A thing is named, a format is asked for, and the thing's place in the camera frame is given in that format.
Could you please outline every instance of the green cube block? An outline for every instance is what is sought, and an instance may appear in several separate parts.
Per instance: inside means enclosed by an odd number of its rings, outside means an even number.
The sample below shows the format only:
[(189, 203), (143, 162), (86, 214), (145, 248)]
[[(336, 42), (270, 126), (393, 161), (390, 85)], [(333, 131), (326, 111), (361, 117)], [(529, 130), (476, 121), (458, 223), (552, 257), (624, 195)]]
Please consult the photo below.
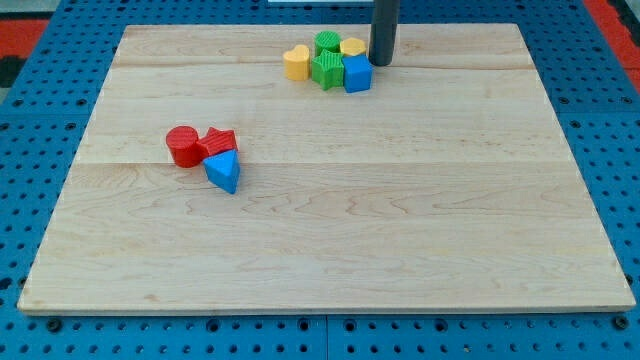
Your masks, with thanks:
[(323, 50), (339, 53), (340, 35), (335, 31), (321, 31), (316, 35), (315, 45), (315, 56), (322, 55)]
[(344, 84), (342, 54), (324, 50), (311, 62), (311, 79), (322, 86), (322, 90)]

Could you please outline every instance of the wooden table surface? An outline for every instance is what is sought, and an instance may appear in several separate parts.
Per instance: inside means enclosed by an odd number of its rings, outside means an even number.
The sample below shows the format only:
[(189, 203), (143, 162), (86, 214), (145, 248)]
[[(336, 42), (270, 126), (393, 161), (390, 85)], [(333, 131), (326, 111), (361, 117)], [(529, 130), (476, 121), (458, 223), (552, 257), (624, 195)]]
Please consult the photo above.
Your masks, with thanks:
[[(130, 26), (19, 307), (27, 314), (520, 313), (635, 304), (520, 32), (401, 25), (370, 91), (282, 52), (368, 26)], [(234, 129), (238, 192), (172, 164)]]

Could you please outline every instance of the yellow hexagonal block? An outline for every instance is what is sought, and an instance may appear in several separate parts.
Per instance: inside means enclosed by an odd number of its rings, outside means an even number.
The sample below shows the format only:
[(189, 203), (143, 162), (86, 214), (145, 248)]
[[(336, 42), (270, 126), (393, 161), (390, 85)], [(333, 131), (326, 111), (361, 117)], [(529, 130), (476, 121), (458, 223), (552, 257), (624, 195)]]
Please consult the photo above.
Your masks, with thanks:
[(356, 38), (348, 38), (340, 42), (340, 52), (344, 56), (356, 56), (364, 54), (367, 51), (367, 47), (364, 41)]
[(284, 76), (287, 79), (301, 81), (309, 78), (309, 47), (296, 45), (293, 50), (282, 54), (282, 60), (284, 61)]

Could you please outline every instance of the colored block pile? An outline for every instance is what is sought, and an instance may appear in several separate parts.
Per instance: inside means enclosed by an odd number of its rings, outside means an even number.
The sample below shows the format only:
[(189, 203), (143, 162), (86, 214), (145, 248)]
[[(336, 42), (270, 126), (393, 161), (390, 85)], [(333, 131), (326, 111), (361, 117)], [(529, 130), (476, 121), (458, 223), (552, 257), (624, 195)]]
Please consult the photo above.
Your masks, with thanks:
[(313, 60), (306, 45), (296, 45), (282, 55), (286, 78), (302, 81), (311, 75), (323, 90), (344, 86), (348, 93), (371, 88), (373, 67), (365, 55), (364, 41), (341, 40), (336, 32), (322, 31), (316, 35), (314, 45)]
[(207, 135), (198, 138), (196, 129), (178, 126), (167, 133), (166, 142), (176, 165), (191, 168), (202, 163), (210, 182), (229, 194), (235, 194), (240, 162), (233, 130), (209, 128)]

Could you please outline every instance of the blue cube block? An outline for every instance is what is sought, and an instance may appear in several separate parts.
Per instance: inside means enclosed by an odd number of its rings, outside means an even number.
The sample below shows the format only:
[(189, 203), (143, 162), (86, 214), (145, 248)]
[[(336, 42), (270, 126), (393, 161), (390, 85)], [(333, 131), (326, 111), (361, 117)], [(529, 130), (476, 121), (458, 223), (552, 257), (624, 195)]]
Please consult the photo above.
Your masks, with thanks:
[(342, 64), (344, 65), (344, 88), (348, 93), (371, 88), (373, 67), (366, 55), (343, 57)]
[(229, 150), (218, 155), (210, 156), (202, 161), (207, 178), (213, 184), (229, 194), (236, 193), (238, 178), (240, 177), (240, 162), (238, 151)]

